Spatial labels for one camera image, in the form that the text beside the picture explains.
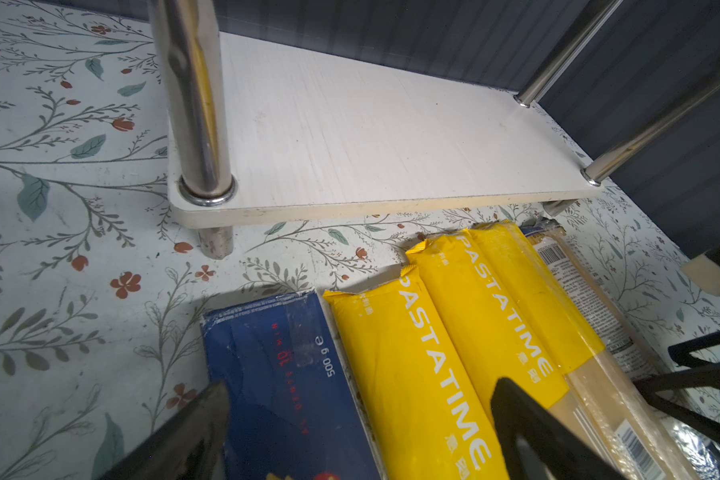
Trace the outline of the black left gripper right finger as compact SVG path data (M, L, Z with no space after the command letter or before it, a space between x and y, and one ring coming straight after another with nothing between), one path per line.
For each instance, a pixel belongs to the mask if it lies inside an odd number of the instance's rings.
M490 408L511 479L622 477L511 379L497 381Z

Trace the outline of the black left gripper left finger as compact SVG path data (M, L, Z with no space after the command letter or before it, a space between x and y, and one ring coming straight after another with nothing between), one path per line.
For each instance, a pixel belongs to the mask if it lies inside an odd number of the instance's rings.
M229 392L209 384L180 412L104 473L104 479L210 479L226 436Z

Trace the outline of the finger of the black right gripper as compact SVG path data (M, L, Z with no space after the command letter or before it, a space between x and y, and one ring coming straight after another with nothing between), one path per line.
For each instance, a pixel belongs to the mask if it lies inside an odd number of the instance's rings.
M660 396L664 391L702 387L720 392L720 362L703 360L694 355L697 351L714 346L720 346L720 330L673 345L668 348L668 353L684 369L641 379L634 385L649 405L720 444L720 422Z

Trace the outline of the clear blue spaghetti bag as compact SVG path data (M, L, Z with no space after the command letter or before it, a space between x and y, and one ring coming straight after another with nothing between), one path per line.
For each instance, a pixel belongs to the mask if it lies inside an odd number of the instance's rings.
M520 229L538 253L547 255L547 267L630 380L644 380L670 372L612 301L603 289L603 279L594 272L556 220L531 219ZM702 479L720 479L718 443L666 413L657 409L652 412Z

